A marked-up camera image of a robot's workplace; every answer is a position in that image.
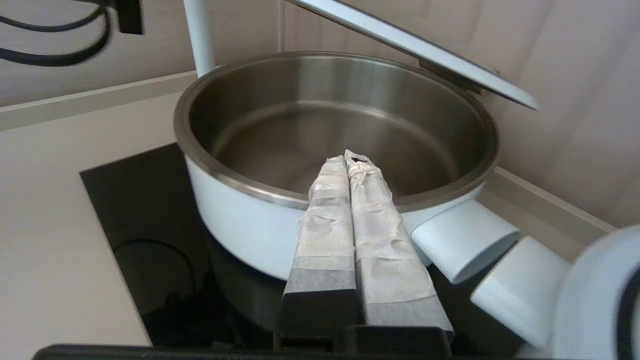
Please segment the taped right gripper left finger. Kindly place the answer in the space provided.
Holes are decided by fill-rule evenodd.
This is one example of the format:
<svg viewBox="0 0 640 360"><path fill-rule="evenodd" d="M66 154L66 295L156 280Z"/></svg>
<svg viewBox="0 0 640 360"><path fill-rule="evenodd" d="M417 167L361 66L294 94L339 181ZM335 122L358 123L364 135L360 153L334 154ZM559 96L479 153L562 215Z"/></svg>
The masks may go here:
<svg viewBox="0 0 640 360"><path fill-rule="evenodd" d="M330 351L361 321L346 160L328 158L311 184L273 333L276 350Z"/></svg>

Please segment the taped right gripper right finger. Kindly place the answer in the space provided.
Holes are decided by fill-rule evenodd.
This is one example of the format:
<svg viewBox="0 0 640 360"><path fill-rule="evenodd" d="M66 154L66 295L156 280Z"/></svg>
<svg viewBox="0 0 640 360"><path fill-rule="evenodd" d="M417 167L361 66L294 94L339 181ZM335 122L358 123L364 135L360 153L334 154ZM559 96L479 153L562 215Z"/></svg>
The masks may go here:
<svg viewBox="0 0 640 360"><path fill-rule="evenodd" d="M381 169L345 151L358 288L365 323L437 328L450 344L454 328L414 248Z"/></svg>

